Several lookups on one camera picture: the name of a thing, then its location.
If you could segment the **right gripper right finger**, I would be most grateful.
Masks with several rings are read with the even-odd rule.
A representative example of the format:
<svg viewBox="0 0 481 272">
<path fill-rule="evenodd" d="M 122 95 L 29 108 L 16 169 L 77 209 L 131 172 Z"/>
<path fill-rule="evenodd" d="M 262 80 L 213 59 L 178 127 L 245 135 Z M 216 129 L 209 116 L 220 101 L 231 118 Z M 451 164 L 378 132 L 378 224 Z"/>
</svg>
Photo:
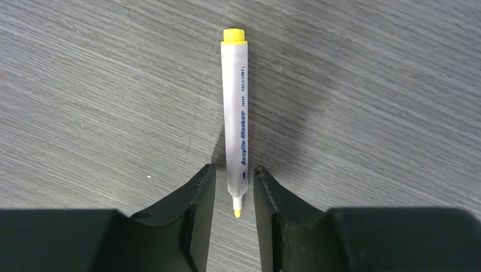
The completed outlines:
<svg viewBox="0 0 481 272">
<path fill-rule="evenodd" d="M 479 271 L 480 221 L 448 207 L 322 211 L 263 167 L 253 178 L 263 271 Z"/>
</svg>

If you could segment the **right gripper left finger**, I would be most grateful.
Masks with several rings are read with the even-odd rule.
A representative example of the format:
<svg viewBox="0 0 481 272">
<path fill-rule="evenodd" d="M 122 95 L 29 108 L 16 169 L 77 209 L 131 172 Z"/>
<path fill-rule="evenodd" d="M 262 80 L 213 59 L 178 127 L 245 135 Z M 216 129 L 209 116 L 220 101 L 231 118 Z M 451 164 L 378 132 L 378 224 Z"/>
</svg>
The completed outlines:
<svg viewBox="0 0 481 272">
<path fill-rule="evenodd" d="M 2 271 L 205 271 L 216 166 L 126 216 L 116 209 L 1 210 Z"/>
</svg>

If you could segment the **white pen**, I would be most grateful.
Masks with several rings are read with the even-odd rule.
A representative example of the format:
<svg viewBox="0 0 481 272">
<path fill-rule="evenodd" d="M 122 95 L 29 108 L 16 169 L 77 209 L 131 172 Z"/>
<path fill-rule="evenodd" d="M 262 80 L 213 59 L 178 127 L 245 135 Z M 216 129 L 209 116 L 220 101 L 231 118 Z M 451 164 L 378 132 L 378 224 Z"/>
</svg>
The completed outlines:
<svg viewBox="0 0 481 272">
<path fill-rule="evenodd" d="M 248 42 L 245 31 L 228 28 L 221 41 L 227 190 L 240 218 L 248 191 Z"/>
</svg>

